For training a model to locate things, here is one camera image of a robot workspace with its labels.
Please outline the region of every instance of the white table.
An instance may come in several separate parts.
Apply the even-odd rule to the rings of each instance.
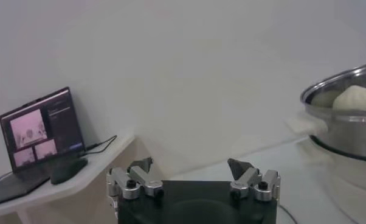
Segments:
[[[1,203],[0,215],[17,212],[22,223],[29,224],[30,219],[26,212],[27,208],[42,205],[80,192],[104,171],[133,141],[134,135],[118,136],[103,153],[85,156],[88,159],[88,165],[76,174],[76,176],[56,186],[48,181],[26,196]],[[99,151],[104,146],[101,145],[90,152]]]
[[[299,223],[353,223],[333,203],[326,192],[325,155],[308,145],[307,139],[291,142],[237,158],[247,161],[262,172],[268,169],[281,175],[280,204],[285,206]],[[172,180],[232,181],[226,159],[203,169],[183,173]],[[293,223],[284,211],[278,209],[278,224]]]

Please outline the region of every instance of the laptop screen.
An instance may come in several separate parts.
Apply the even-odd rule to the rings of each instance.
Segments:
[[[13,170],[84,150],[69,88],[0,116]]]

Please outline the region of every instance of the white shelf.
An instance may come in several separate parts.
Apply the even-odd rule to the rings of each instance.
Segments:
[[[118,136],[105,152],[85,156],[88,159],[88,165],[76,176],[62,184],[52,185],[50,181],[47,181],[26,196],[1,203],[0,215],[25,210],[31,206],[38,206],[80,192],[103,172],[134,141],[134,138],[134,135]],[[101,150],[103,146],[90,152]]]

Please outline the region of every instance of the screw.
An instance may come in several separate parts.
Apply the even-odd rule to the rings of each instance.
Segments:
[[[126,187],[129,189],[135,188],[136,187],[136,182],[134,180],[128,180],[126,182]]]
[[[266,189],[268,189],[268,184],[267,184],[267,182],[264,182],[264,181],[260,182],[260,183],[258,184],[258,188],[259,188],[260,190],[266,190]]]

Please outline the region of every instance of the black cable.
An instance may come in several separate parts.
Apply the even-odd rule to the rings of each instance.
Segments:
[[[294,216],[291,215],[291,213],[281,204],[278,205],[279,208],[281,208],[285,213],[287,213],[288,216],[290,216],[290,218],[292,219],[292,221],[295,223],[295,224],[298,224],[297,220],[294,218]]]
[[[104,151],[105,151],[105,150],[106,150],[106,149],[111,145],[111,143],[112,143],[112,142],[114,142],[114,140],[116,140],[116,138],[117,138],[117,135],[114,135],[114,136],[110,137],[109,139],[107,139],[107,140],[105,140],[105,141],[103,141],[103,142],[100,142],[100,143],[96,143],[96,144],[90,145],[89,147],[87,147],[87,148],[86,148],[86,151],[89,151],[89,150],[91,150],[91,149],[94,149],[94,148],[96,148],[96,147],[98,147],[98,146],[100,146],[100,145],[102,145],[102,144],[106,143],[106,142],[109,142],[109,143],[105,146],[105,148],[103,148],[102,150],[97,151],[97,152],[86,152],[83,156],[85,156],[85,155],[90,155],[90,154],[98,154],[98,153],[104,152]]]

